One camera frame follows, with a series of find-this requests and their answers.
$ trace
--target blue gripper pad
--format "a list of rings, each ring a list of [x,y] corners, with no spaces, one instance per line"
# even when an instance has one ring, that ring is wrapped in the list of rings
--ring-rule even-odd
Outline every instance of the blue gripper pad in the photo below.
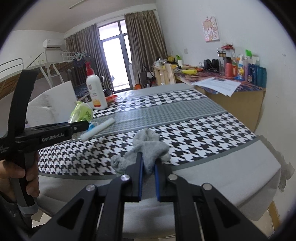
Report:
[[[141,158],[141,168],[140,168],[140,175],[139,175],[139,200],[142,199],[142,189],[143,189],[143,157]]]
[[[159,192],[159,177],[158,177],[158,170],[157,170],[157,165],[154,166],[155,170],[155,190],[156,190],[156,197],[157,201],[160,200],[160,192]]]

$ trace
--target paper document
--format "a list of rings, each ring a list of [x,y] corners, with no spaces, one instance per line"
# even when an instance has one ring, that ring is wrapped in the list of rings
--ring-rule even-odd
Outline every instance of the paper document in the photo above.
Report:
[[[233,80],[224,80],[224,79],[213,77],[213,78],[197,81],[191,84],[197,85],[200,87],[206,87],[206,88],[215,90],[225,96],[231,97],[241,83]]]

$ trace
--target window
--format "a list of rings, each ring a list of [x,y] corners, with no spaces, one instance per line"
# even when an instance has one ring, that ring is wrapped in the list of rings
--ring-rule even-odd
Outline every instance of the window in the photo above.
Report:
[[[129,45],[129,40],[127,35],[124,36],[124,41],[126,43],[126,51],[128,52],[128,60],[131,63],[131,47]]]
[[[104,39],[119,35],[120,31],[118,27],[118,22],[100,27],[99,33],[100,33],[100,40],[104,40]]]
[[[99,33],[113,90],[119,92],[131,89],[131,48],[125,20],[99,27]]]
[[[121,32],[123,34],[126,34],[128,32],[126,29],[126,21],[125,20],[120,21],[120,26],[121,26]]]

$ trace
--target brown curtain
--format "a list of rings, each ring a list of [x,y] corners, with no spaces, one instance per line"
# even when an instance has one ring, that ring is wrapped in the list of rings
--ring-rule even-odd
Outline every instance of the brown curtain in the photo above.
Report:
[[[125,21],[131,46],[133,74],[138,84],[138,72],[143,71],[143,65],[152,71],[151,66],[157,58],[167,57],[165,41],[153,10],[126,14]]]
[[[104,52],[99,44],[99,30],[96,24],[91,25],[73,35],[66,38],[66,48],[68,52],[83,52],[86,50],[95,61],[94,72],[98,76],[105,76],[104,87],[111,89],[110,74],[107,65],[103,61]],[[76,83],[74,86],[85,83],[86,73],[85,68],[74,68],[76,75]]]

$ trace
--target tiled floor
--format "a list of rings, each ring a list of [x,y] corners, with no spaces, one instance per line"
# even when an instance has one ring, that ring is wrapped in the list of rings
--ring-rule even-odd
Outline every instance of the tiled floor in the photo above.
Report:
[[[36,220],[32,220],[33,227],[42,225],[48,222],[50,220],[50,216],[46,215],[45,213],[42,214],[41,211],[39,211],[37,214],[35,214],[35,217],[33,217]],[[252,221],[267,237],[271,236],[274,232],[271,218],[269,216],[268,210],[264,213],[264,215],[260,218],[259,221],[255,222]],[[157,241],[157,239],[149,239],[149,240],[135,240],[135,241]],[[175,238],[167,238],[167,239],[159,239],[159,241],[175,241]]]

